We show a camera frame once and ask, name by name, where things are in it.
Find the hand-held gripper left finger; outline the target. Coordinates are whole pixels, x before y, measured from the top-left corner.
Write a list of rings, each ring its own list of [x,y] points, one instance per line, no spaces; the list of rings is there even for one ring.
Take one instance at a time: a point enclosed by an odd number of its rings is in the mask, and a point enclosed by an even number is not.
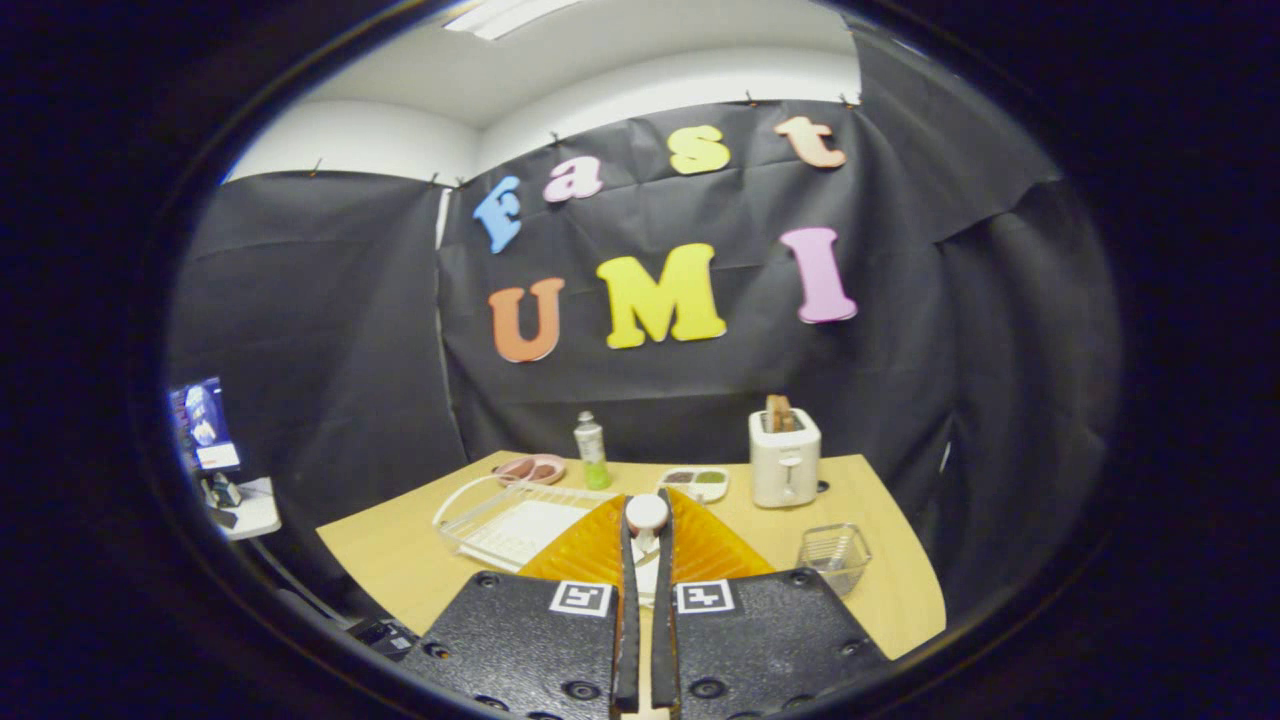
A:
[[[401,666],[517,719],[617,719],[637,708],[639,597],[608,498],[516,574],[472,574]]]

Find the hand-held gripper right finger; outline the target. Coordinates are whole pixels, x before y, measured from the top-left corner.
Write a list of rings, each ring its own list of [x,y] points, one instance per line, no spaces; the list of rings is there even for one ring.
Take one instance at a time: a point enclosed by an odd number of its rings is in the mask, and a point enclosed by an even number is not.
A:
[[[687,495],[662,498],[657,706],[676,719],[760,719],[888,665],[817,570],[777,570]]]

